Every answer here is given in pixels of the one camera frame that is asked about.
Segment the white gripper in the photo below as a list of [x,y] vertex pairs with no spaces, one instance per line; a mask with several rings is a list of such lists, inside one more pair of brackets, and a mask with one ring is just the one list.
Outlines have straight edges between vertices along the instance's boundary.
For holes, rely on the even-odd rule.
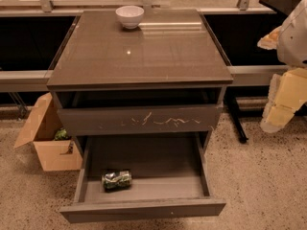
[[[275,50],[281,62],[307,67],[307,0],[301,0],[281,27],[262,37],[257,46]],[[267,133],[284,128],[295,113],[307,103],[307,70],[296,68],[271,79],[268,102],[260,127]]]

